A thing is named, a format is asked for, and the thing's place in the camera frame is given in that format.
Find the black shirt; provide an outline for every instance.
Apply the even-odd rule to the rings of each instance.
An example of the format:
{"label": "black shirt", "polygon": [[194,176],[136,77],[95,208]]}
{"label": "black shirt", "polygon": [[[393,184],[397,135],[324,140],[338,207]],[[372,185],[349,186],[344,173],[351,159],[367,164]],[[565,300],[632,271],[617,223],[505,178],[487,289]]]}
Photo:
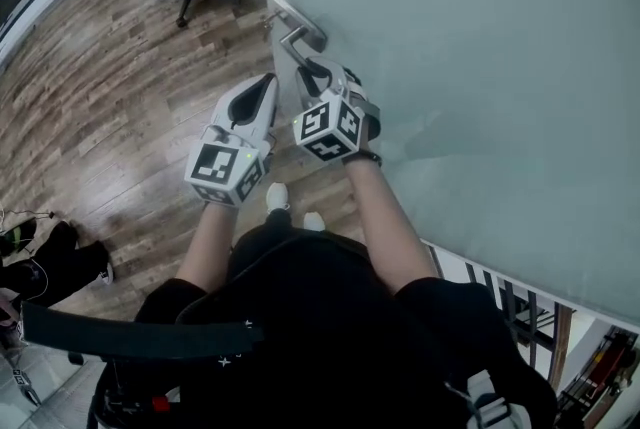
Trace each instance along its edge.
{"label": "black shirt", "polygon": [[[137,320],[173,322],[203,296],[170,280]],[[392,416],[466,427],[466,401],[445,382],[465,391],[483,369],[500,395],[527,408],[533,427],[553,423],[553,390],[521,358],[484,286],[425,278],[394,296],[366,258],[321,234],[268,253],[182,319],[246,321],[265,335],[250,354],[182,372],[181,403],[196,426]],[[162,381],[153,384],[155,393],[166,391]]]}

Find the person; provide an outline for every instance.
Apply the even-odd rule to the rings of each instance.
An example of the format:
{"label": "person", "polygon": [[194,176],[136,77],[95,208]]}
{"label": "person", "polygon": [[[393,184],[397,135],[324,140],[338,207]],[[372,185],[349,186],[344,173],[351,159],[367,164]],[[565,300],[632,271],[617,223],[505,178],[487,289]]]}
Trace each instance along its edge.
{"label": "person", "polygon": [[119,384],[153,397],[177,382],[185,427],[347,419],[455,428],[471,417],[468,379],[487,370],[532,427],[551,427],[554,392],[520,356],[486,287],[437,277],[368,144],[362,148],[344,167],[366,247],[326,231],[318,214],[295,228],[287,188],[274,183],[265,223],[229,253],[238,211],[206,205],[175,278],[146,298],[135,320],[244,321],[262,328],[264,341],[177,375],[118,367]]}
{"label": "person", "polygon": [[76,249],[78,233],[59,222],[32,258],[0,268],[0,325],[20,319],[23,301],[49,307],[100,278],[113,281],[109,252],[100,241]]}

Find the fiducial marker cube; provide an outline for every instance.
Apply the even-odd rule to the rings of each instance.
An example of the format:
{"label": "fiducial marker cube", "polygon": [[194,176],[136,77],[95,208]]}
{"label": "fiducial marker cube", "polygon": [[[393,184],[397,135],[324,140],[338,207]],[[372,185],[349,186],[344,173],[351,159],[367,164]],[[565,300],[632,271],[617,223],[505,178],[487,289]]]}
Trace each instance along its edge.
{"label": "fiducial marker cube", "polygon": [[204,201],[240,207],[264,175],[255,148],[200,140],[191,147],[184,179]]}
{"label": "fiducial marker cube", "polygon": [[357,152],[361,131],[360,112],[339,95],[322,101],[293,120],[296,144],[324,162]]}

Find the cable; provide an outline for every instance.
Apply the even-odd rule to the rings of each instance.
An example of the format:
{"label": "cable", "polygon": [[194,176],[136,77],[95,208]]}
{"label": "cable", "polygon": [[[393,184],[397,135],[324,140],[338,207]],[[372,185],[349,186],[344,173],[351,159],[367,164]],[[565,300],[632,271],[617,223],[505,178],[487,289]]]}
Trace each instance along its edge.
{"label": "cable", "polygon": [[32,299],[36,299],[36,298],[42,296],[47,291],[47,289],[49,288],[49,276],[47,276],[47,271],[45,271],[44,267],[42,267],[38,262],[36,262],[35,258],[32,258],[31,261],[34,264],[36,264],[42,270],[46,283],[44,285],[44,290],[42,292],[40,292],[40,294],[38,294],[37,296],[30,297],[29,299],[25,299],[25,301],[31,301]]}
{"label": "cable", "polygon": [[43,217],[37,217],[36,219],[45,219],[45,217],[48,218],[53,218],[53,212],[34,212],[33,210],[7,210],[5,211],[3,209],[3,214],[4,212],[7,212],[9,214],[15,214],[16,216],[20,215],[20,214],[33,214],[35,216],[43,216]]}
{"label": "cable", "polygon": [[31,239],[20,239],[20,240],[17,240],[17,241],[11,241],[11,244],[18,244],[19,242],[31,242],[32,240],[33,240],[33,238],[31,238]]}

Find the wrist strap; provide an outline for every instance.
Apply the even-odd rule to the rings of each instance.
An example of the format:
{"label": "wrist strap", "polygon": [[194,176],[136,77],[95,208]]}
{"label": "wrist strap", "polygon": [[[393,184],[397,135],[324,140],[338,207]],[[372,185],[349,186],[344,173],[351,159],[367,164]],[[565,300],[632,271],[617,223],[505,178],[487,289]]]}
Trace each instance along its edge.
{"label": "wrist strap", "polygon": [[382,157],[380,157],[377,153],[370,152],[369,150],[358,150],[356,153],[349,155],[342,159],[343,164],[349,164],[352,160],[355,159],[369,159],[370,161],[375,162],[378,166],[382,167]]}

